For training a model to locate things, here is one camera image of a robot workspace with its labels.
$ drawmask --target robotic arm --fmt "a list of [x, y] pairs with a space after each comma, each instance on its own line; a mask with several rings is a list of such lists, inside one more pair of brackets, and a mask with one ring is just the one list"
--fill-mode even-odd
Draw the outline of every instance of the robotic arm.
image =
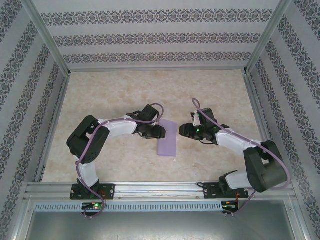
[[[202, 112], [217, 122], [210, 108], [202, 109]], [[273, 141], [260, 142], [254, 140], [247, 142], [220, 129], [214, 123], [208, 121], [200, 111], [192, 112], [191, 117], [193, 124], [186, 123], [180, 127], [179, 134], [181, 136], [200, 142], [206, 139], [210, 143], [202, 142], [203, 144], [223, 146], [244, 157], [246, 170], [232, 171], [220, 177], [219, 187], [224, 194], [239, 188], [253, 188], [262, 193], [287, 180], [283, 167], [270, 154], [252, 144], [252, 142], [255, 142], [265, 147], [282, 160], [281, 154]], [[222, 126], [233, 132], [229, 126]], [[268, 163], [264, 164], [262, 159], [268, 160]]]
[[[162, 126], [155, 125], [155, 123], [150, 124], [134, 121], [152, 121], [158, 116], [159, 112], [151, 105], [147, 105], [142, 111], [129, 113], [122, 117], [122, 119], [126, 120], [101, 120], [94, 118], [92, 115], [84, 118], [66, 142], [71, 154], [75, 156], [77, 161], [80, 159], [90, 140], [88, 135], [92, 135], [101, 123], [106, 121], [109, 121], [109, 123], [98, 129], [88, 151], [79, 164], [79, 172], [82, 181], [84, 181], [89, 188], [94, 188], [96, 184], [99, 184], [94, 161], [99, 156], [107, 139], [110, 140], [116, 136], [131, 134], [139, 134], [145, 139], [165, 138], [166, 130]], [[81, 181], [78, 180], [78, 184], [85, 189], [81, 184]]]

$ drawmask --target patterned wallpaper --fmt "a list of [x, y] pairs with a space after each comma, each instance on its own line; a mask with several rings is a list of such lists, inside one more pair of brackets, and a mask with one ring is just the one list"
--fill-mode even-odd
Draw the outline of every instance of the patterned wallpaper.
[[279, 0], [34, 0], [71, 70], [245, 67]]
[[0, 240], [39, 168], [66, 80], [19, 0], [1, 0]]
[[320, 239], [319, 13], [315, 0], [292, 1], [251, 73], [312, 239]]

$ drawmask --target marble surface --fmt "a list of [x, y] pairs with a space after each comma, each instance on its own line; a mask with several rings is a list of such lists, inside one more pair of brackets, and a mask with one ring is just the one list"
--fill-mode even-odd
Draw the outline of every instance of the marble surface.
[[[160, 103], [163, 119], [181, 126], [191, 123], [192, 98], [202, 108], [211, 108], [220, 124], [260, 140], [240, 70], [72, 73], [43, 181], [76, 181], [75, 160], [66, 141], [86, 116], [114, 119]], [[176, 157], [157, 156], [156, 139], [134, 134], [107, 140], [95, 162], [102, 182], [216, 181], [245, 168], [243, 157], [231, 150], [180, 135]]]

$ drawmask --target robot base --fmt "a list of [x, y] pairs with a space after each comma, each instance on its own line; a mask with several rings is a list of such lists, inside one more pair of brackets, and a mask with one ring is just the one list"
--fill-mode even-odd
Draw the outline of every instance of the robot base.
[[222, 191], [221, 182], [198, 182], [197, 185], [203, 189], [205, 199], [235, 199], [237, 195], [239, 199], [249, 197], [248, 191], [245, 191], [244, 188]]
[[[70, 193], [71, 200], [99, 200], [99, 198], [86, 189], [77, 179], [77, 184], [73, 184]], [[94, 184], [91, 189], [98, 193], [105, 200], [113, 200], [115, 196], [114, 184], [100, 184], [100, 181]]]

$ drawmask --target purple foam block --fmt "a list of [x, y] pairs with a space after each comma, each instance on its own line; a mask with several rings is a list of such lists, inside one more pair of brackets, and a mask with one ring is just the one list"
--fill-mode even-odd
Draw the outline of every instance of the purple foam block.
[[173, 121], [159, 120], [159, 125], [165, 129], [165, 138], [158, 139], [158, 156], [175, 157], [177, 151], [178, 125]]

